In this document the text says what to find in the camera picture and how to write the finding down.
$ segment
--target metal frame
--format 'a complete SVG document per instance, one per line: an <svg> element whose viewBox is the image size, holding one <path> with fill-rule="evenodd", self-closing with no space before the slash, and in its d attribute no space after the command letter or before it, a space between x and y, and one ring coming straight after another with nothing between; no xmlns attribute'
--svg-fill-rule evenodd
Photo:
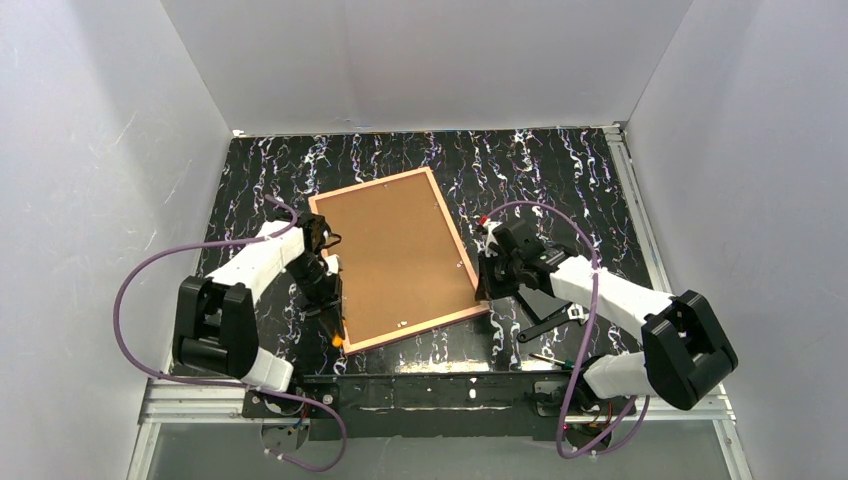
<svg viewBox="0 0 848 480"><path fill-rule="evenodd" d="M628 210L633 219L636 238L645 256L653 287L671 292L662 257L657 248L651 224L645 211L636 180L636 172L619 126L603 127L612 154L612 161L624 191ZM236 388L174 385L151 381L144 396L139 417L139 433L127 478L147 478L153 453L163 423L255 423L287 424L291 419L247 419L241 416L245 390ZM643 404L637 401L637 408ZM584 421L583 417L567 418L569 423ZM750 480L751 471L736 433L733 408L722 385L710 392L695 408L680 411L660 399L654 399L646 421L710 420L724 455L732 480ZM627 417L625 421L635 421Z"/></svg>

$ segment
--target floor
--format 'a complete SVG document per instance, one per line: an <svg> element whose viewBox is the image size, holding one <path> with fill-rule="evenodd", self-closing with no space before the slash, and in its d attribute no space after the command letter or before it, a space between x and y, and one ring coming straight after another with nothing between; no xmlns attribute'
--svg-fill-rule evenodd
<svg viewBox="0 0 848 480"><path fill-rule="evenodd" d="M609 147L593 128L235 138L206 239L255 235L265 221L266 193L305 210L316 193L421 166L433 170L472 259L481 246L472 230L480 216L510 200L532 199L575 219L594 240L605 267L650 285ZM545 213L522 209L509 215L532 218L544 238L586 253L566 224ZM205 251L198 273L208 274L235 253ZM518 344L519 330L531 324L514 301L504 299L494 302L487 317L345 356L318 325L301 322L296 295L285 277L263 295L257 306L260 343L307 374L547 370L547 363L529 354L573 358L582 335L569 324ZM632 338L599 319L592 353L636 348ZM175 372L197 374L179 366Z"/></svg>

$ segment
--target brown board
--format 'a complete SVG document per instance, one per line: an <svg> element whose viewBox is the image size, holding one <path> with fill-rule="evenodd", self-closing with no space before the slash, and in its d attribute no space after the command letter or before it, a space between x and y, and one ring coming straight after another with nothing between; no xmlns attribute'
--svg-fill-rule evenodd
<svg viewBox="0 0 848 480"><path fill-rule="evenodd" d="M433 172L425 167L315 195L342 242L345 353L487 312Z"/></svg>

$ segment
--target cable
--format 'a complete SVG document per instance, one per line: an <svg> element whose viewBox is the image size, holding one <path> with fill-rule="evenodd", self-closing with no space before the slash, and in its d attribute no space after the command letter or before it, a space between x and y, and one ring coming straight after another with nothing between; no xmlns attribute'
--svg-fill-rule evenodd
<svg viewBox="0 0 848 480"><path fill-rule="evenodd" d="M288 225L286 225L285 227L283 227L282 229L280 229L280 230L278 230L278 231L276 231L276 232L274 232L274 233L272 233L268 236L265 236L265 237L253 237L253 238L243 238L243 239L239 239L239 240L221 240L221 241L216 241L216 242L192 243L192 244L189 244L189 245L182 245L182 246L179 246L179 247L169 248L169 249L163 250L163 251L153 255L152 257L144 260L143 262L139 263L134 269L132 269L132 271L129 273L129 275L127 275L127 278L121 284L120 288L118 288L118 294L115 296L115 304L112 308L112 329L114 330L114 333L115 333L115 341L118 343L118 348L121 349L121 353L124 355L124 357L127 359L127 361L129 361L134 367L136 367L137 369L141 370L142 372L146 373L147 375L149 375L151 377L159 378L159 379L162 379L162 380L168 380L168 381L176 382L176 383L183 383L183 384L187 384L187 385L203 385L203 386L209 386L209 387L252 388L250 385L246 385L246 384L243 384L241 382L226 382L226 381L220 381L220 380L205 380L205 379L199 379L199 378L177 377L175 375L169 375L169 374L164 373L164 372L157 372L156 370L148 367L147 365L144 365L143 363L141 363L140 360L138 360L132 354L132 352L130 352L129 348L127 347L126 342L124 341L124 336L121 333L121 302L123 301L124 294L127 292L127 288L129 287L129 285L133 281L133 279L142 270L144 270L148 265L155 262L156 260L167 257L169 255L173 255L175 253L185 252L185 251L188 251L188 250L197 250L197 249L201 249L201 248L227 248L227 247L236 247L236 246L242 246L242 245L250 245L252 243L264 242L264 241L270 240L272 238L277 238L277 237L283 235L284 233L286 233L287 231L291 230L295 226L295 224L297 223L297 219L298 219L297 212L295 212L294 209L292 209L291 207L289 207L285 203L280 202L279 200L277 200L276 198L274 198L271 195L265 195L265 199L267 201L273 203L274 205L276 205L278 208L282 208L282 209L286 210L292 217L291 222ZM297 465L298 467L303 468L304 470L308 470L310 472L326 472L327 470L333 468L337 463L339 463L339 460L342 459L342 456L344 455L345 449L347 448L347 427L345 426L342 418L339 416L338 413L336 413L335 410L328 407L327 405L324 405L323 403L321 403L319 401L312 400L311 398L301 397L299 395L291 395L289 393L274 392L274 391L270 391L270 390L262 390L262 393L265 393L266 395L271 395L271 396L274 396L274 397L277 397L277 398L282 398L284 400L293 400L293 401L296 401L296 402L303 402L303 403L306 403L306 404L309 404L309 405L316 406L316 407L326 411L328 414L330 414L330 416L332 416L336 420L336 423L339 424L339 429L341 430L341 436L342 436L342 446L341 446L341 449L339 449L338 455L336 455L336 457L330 463L328 463L327 465L324 465L324 466L315 466L315 465L306 463L302 460L299 460L297 458L288 456L288 455L286 455L282 452L277 452L276 450L269 450L271 453L274 453L277 456L277 458L279 458L280 460L287 460L287 461Z"/></svg>
<svg viewBox="0 0 848 480"><path fill-rule="evenodd" d="M577 233L577 236L580 238L580 240L589 248L589 251L592 252L592 257L591 257L592 269L595 272L592 274L592 300L591 300L591 304L589 305L589 320L586 321L586 332L583 334L583 339L580 342L580 349L577 352L577 359L574 362L574 371L580 372L580 367L583 366L583 357L586 356L586 350L589 347L589 341L590 341L591 335L592 335L592 328L595 326L595 317L597 316L597 313L598 313L598 270L600 270L600 259L598 258L598 252L595 250L595 246L592 244L592 241L589 240L589 236L586 235L586 233L584 233L583 230L581 230L579 226L577 226L577 224L574 222L574 220L568 218L567 215L565 215L564 213L560 212L556 208L551 207L549 205L545 205L545 204L542 204L542 203L539 203L539 202L533 202L533 201L530 201L530 200L516 200L516 201L512 201L512 202L507 202L507 203L501 205L500 207L495 208L488 215L486 215L486 217L492 218L492 217L495 216L495 214L498 214L498 213L502 212L503 210L506 210L507 208L520 207L520 206L538 207L538 208L541 208L543 210L547 210L548 212L551 212L551 213L559 216L560 218L565 220L565 222L568 223L571 226L571 228L574 230L574 232ZM574 396L574 388L577 385L577 377L578 377L577 375L571 375L571 378L568 380L568 387L566 387L566 389L565 389L565 398L563 398L563 400L562 400L562 408L560 409L559 421L557 422L557 432L556 432L557 453L559 454L560 457L567 458L567 459L577 458L580 455L583 455L584 453L592 450L595 447L595 445L597 445L598 443L601 442L601 440L604 439L604 437L606 437L607 435L612 433L612 431L615 429L615 427L617 427L618 424L621 423L622 420L624 420L624 416L627 414L627 412L629 412L630 409L633 408L633 406L636 404L636 396L634 395L634 396L630 397L627 404L624 406L624 409L622 409L621 413L618 414L618 417L607 428L605 428L597 437L592 439L589 443L582 446L581 448L575 448L571 452L566 452L565 450L563 450L563 444L562 444L563 434L565 433L562 426L565 424L565 417L568 414L568 406L571 403L571 397ZM621 442L618 442L616 445L609 447L606 450L602 450L600 452L597 452L597 453L599 455L601 455L601 454L614 452L614 451L618 450L619 448L623 447L628 441L630 441L630 439L633 438L633 435L636 433L636 431L642 425L642 420L644 420L645 414L648 413L648 404L649 403L650 403L650 397L645 397L645 406L642 408L642 413L639 415L639 419L636 421L636 424L633 426L633 429L630 430L630 432L624 437L624 439Z"/></svg>

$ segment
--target white wall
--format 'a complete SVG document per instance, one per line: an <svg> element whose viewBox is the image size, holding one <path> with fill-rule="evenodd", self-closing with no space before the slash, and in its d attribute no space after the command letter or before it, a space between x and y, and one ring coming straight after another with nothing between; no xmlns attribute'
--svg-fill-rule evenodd
<svg viewBox="0 0 848 480"><path fill-rule="evenodd" d="M163 0L231 129L630 117L691 0Z"/></svg>
<svg viewBox="0 0 848 480"><path fill-rule="evenodd" d="M676 291L739 354L754 476L845 478L848 4L695 0L628 141Z"/></svg>
<svg viewBox="0 0 848 480"><path fill-rule="evenodd" d="M159 2L0 6L0 477L124 478L146 378L110 312L139 260L202 238L230 137ZM142 275L159 365L191 255Z"/></svg>

